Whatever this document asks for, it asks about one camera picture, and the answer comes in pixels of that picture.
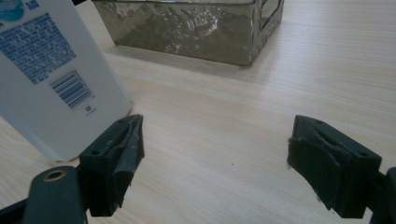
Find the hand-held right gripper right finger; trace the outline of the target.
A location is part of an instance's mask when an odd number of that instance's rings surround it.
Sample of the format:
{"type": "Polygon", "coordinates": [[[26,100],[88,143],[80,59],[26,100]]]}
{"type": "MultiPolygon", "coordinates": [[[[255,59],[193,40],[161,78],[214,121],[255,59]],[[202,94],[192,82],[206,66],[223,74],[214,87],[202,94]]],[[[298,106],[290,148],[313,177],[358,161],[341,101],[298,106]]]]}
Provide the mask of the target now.
{"type": "Polygon", "coordinates": [[[327,209],[342,218],[361,218],[381,157],[331,125],[298,115],[287,162],[309,183],[327,209]]]}

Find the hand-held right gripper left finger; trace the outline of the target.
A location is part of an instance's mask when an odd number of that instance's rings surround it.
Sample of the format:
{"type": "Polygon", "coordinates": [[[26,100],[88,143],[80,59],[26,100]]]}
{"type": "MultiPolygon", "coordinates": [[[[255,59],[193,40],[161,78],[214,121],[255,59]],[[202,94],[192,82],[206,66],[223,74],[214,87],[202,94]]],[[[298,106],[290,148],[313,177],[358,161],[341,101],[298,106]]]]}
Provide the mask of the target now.
{"type": "Polygon", "coordinates": [[[118,119],[79,155],[82,194],[93,217],[111,217],[122,207],[145,157],[143,120],[139,114],[118,119]]]}

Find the white bottle with blue print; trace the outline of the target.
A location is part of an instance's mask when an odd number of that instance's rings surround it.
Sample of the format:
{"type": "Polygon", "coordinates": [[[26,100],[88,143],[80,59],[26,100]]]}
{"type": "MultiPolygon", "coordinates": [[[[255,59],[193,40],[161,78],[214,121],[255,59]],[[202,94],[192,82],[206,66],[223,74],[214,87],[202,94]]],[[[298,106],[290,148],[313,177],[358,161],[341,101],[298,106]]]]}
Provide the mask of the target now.
{"type": "Polygon", "coordinates": [[[74,159],[131,107],[72,0],[0,0],[0,117],[48,160],[74,159]]]}

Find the clear plastic storage box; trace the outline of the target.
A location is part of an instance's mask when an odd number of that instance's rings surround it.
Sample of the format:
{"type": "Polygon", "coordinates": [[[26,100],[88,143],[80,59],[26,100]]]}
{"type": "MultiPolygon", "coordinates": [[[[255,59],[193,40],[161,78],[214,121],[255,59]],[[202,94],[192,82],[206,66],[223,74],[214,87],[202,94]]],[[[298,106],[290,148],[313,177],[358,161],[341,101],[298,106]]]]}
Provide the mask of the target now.
{"type": "Polygon", "coordinates": [[[250,65],[282,20],[285,0],[92,0],[113,42],[250,65]]]}

